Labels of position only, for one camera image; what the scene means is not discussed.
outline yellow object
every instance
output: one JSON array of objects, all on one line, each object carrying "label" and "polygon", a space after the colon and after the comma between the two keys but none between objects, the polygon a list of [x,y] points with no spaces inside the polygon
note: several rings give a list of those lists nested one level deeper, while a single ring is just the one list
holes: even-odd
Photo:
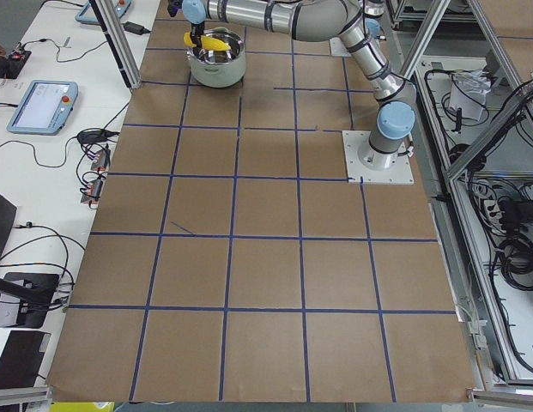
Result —
[{"label": "yellow object", "polygon": [[[191,41],[190,32],[184,34],[184,44],[188,47],[197,47],[193,41]],[[213,52],[225,52],[230,50],[230,45],[220,39],[214,37],[201,36],[202,48],[205,50],[212,50]]]},{"label": "yellow object", "polygon": [[114,406],[114,402],[55,402],[49,410],[50,412],[112,412]]}]

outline light blue cap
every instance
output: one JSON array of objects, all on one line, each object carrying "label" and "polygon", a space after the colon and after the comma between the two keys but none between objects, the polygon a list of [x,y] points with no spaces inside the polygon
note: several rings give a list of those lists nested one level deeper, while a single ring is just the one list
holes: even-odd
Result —
[{"label": "light blue cap", "polygon": [[201,0],[184,0],[182,12],[190,23],[199,24],[207,20],[207,10]]},{"label": "light blue cap", "polygon": [[378,36],[380,36],[380,23],[376,21],[375,19],[366,18],[366,25],[369,31],[371,32],[371,35],[376,39]]},{"label": "light blue cap", "polygon": [[384,137],[399,140],[406,137],[415,124],[415,112],[407,103],[392,101],[380,108],[377,126]]}]

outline white mounting plate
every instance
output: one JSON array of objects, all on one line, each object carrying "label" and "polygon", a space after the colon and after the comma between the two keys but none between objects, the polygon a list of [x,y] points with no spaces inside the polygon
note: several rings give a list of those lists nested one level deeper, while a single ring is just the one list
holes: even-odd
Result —
[{"label": "white mounting plate", "polygon": [[336,56],[338,58],[349,58],[351,56],[338,37],[334,37],[333,39],[329,40],[329,45],[331,49],[331,56]]},{"label": "white mounting plate", "polygon": [[[349,183],[360,183],[377,185],[412,185],[413,173],[407,155],[397,158],[396,163],[388,170],[377,172],[371,170],[358,159],[358,147],[369,138],[370,131],[345,130],[342,132],[344,141],[344,157],[346,157],[346,173]],[[400,152],[405,151],[402,143]]]}]

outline white table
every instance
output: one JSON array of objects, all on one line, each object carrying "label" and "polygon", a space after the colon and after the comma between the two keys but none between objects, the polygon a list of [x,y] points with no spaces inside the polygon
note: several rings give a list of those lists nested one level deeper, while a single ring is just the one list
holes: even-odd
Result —
[{"label": "white table", "polygon": [[[122,21],[133,21],[151,29],[160,0],[134,0]],[[64,45],[67,38],[69,48],[62,48],[60,59],[76,58],[86,50],[105,40],[99,27],[84,26],[76,22],[77,9],[61,3],[47,3],[27,30],[22,43],[41,38],[53,39]],[[137,36],[127,33],[127,39],[138,65],[142,62],[148,35]],[[58,64],[55,61],[57,49],[51,42],[34,43],[27,46],[33,52],[21,75],[7,81],[0,88],[0,102],[18,104],[32,80],[65,80],[77,82],[79,97],[63,129],[56,136],[14,135],[6,131],[13,108],[0,107],[0,144],[8,140],[22,140],[37,147],[41,163],[59,164],[64,158],[64,144],[78,131],[103,127],[130,99],[108,44],[90,52],[82,60]],[[124,112],[108,126],[109,130],[120,130]],[[73,237],[82,244],[87,243],[94,211],[80,204],[80,183],[76,177],[76,164],[82,151],[76,140],[70,142],[68,160],[62,168],[38,167],[33,161],[32,150],[26,145],[11,143],[0,148],[0,193],[18,208],[17,223],[32,221],[34,224],[52,227],[61,234]],[[90,161],[85,160],[80,168],[87,171]],[[46,230],[13,230],[5,248],[8,251],[17,245],[41,235],[51,234]],[[76,276],[82,261],[82,250],[67,241],[70,248],[68,270]],[[24,262],[64,263],[64,248],[58,239],[44,239],[28,245],[8,256],[2,264]],[[0,277],[9,271],[58,273],[59,270],[46,267],[24,267],[0,269]],[[40,329],[51,333],[51,340],[45,353],[39,373],[48,374],[51,366],[64,314],[49,312]],[[9,335],[9,329],[0,329],[0,355]],[[36,385],[42,385],[41,379]]]}]

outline blue tablet frame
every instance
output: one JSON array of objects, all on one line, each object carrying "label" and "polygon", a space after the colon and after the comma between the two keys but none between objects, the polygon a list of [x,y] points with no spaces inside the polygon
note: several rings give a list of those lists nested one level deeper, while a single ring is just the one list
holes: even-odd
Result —
[{"label": "blue tablet frame", "polygon": [[[40,84],[59,84],[67,86],[67,91],[63,94],[68,97],[68,101],[63,101],[62,97],[59,99],[58,106],[56,111],[52,115],[51,122],[48,127],[45,128],[34,128],[34,127],[20,127],[16,123],[20,119],[20,116],[24,113],[27,103],[33,95],[33,92]],[[78,95],[78,87],[75,82],[56,82],[50,80],[34,80],[30,83],[29,87],[22,97],[22,100],[18,107],[16,108],[15,114],[7,126],[7,131],[11,133],[26,134],[26,135],[55,135],[66,123],[68,116],[70,115],[74,104],[76,103]]]},{"label": "blue tablet frame", "polygon": [[[127,12],[131,4],[132,0],[125,0],[123,5],[120,5],[119,1],[117,2],[114,8],[119,18],[121,18]],[[98,25],[98,20],[96,20],[95,16],[88,17],[85,15],[90,7],[91,3],[87,2],[87,4],[85,4],[81,10],[79,10],[79,13],[77,13],[76,20],[79,21],[81,24]]]}]

